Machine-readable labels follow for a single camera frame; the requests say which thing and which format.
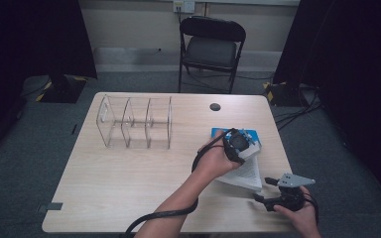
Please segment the human arm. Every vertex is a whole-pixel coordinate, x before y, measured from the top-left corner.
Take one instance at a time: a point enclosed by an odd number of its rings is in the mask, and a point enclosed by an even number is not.
[[[305,197],[310,199],[310,193],[304,186],[301,186],[301,190],[307,194]],[[315,207],[311,203],[305,202],[304,207],[298,211],[292,211],[281,205],[275,205],[274,209],[287,216],[303,238],[320,238]]]
[[[220,135],[221,131],[218,130],[214,138]],[[214,179],[237,169],[240,165],[227,159],[222,146],[222,140],[215,142],[213,147],[200,158],[193,173],[155,212],[179,210],[192,206],[200,193]],[[178,237],[186,218],[186,215],[181,215],[146,221],[136,233],[135,238]]]

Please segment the acrylic organizer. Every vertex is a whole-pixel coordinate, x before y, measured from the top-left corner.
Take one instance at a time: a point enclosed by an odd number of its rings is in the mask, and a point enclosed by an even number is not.
[[[106,147],[169,149],[172,134],[172,98],[105,95],[97,126]]]

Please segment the wooden table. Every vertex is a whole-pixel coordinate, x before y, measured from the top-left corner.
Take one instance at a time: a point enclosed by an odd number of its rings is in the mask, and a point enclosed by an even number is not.
[[[104,94],[121,97],[172,96],[172,142],[168,150],[106,148],[96,125]],[[211,103],[221,110],[212,111]],[[212,127],[254,129],[263,147],[261,176],[279,179],[291,172],[268,102],[263,96],[215,94],[97,93],[91,103],[49,210],[46,232],[122,233],[138,217],[153,212],[191,173],[196,151]],[[264,184],[266,197],[279,195]],[[267,212],[250,190],[214,181],[199,197],[182,232],[282,232],[288,219]]]

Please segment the chair backrest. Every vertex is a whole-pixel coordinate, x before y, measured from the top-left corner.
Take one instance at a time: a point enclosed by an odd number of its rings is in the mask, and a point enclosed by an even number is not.
[[[180,26],[181,34],[244,43],[246,31],[238,23],[201,16],[185,18]]]

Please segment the gray wall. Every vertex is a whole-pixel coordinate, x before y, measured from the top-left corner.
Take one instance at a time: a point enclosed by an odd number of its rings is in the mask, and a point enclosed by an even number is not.
[[[195,3],[194,14],[241,24],[247,32],[245,51],[281,52],[297,11],[297,4],[283,2],[285,5]],[[93,48],[180,47],[179,19],[173,13],[172,1],[79,3]],[[187,16],[190,14],[182,14],[182,18]]]

